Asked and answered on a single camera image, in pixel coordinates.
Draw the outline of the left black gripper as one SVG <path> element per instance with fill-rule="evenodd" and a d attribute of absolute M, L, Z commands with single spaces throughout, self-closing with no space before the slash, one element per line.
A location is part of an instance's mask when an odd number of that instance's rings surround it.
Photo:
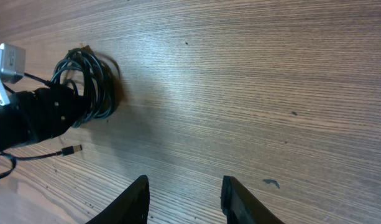
<path fill-rule="evenodd" d="M 90 107 L 90 100 L 64 85 L 21 91 L 0 105 L 0 152 L 64 134 Z"/>

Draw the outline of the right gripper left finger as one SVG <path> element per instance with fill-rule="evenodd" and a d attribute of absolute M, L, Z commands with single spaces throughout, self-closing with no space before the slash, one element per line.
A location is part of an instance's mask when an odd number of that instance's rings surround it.
<path fill-rule="evenodd" d="M 141 175 L 86 224 L 147 224 L 149 206 L 149 179 Z"/>

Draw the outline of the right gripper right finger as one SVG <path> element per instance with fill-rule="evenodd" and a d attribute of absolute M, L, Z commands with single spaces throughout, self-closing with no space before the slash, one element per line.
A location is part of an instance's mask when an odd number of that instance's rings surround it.
<path fill-rule="evenodd" d="M 233 176 L 223 177 L 221 210 L 227 224 L 284 224 Z"/>

